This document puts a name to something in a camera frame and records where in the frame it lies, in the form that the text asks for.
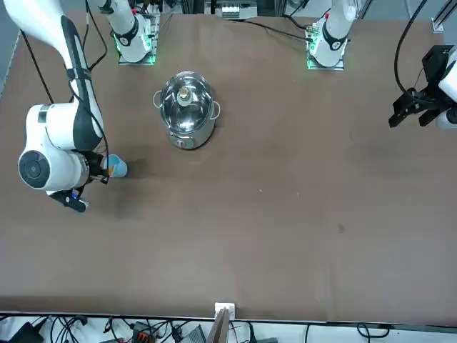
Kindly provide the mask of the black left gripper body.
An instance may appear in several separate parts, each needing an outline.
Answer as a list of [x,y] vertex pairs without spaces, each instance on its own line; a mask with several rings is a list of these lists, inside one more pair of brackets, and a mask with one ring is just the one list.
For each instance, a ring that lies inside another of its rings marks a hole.
[[434,45],[422,58],[423,70],[427,81],[425,88],[427,95],[435,95],[438,91],[438,83],[446,70],[451,52],[451,45]]

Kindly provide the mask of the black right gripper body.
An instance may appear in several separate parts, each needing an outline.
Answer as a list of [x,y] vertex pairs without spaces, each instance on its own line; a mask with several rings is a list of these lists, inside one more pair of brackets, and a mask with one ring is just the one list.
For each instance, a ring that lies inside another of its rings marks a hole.
[[89,175],[86,183],[91,183],[94,180],[96,171],[96,154],[93,151],[85,151],[84,157],[86,159],[87,167],[89,168]]

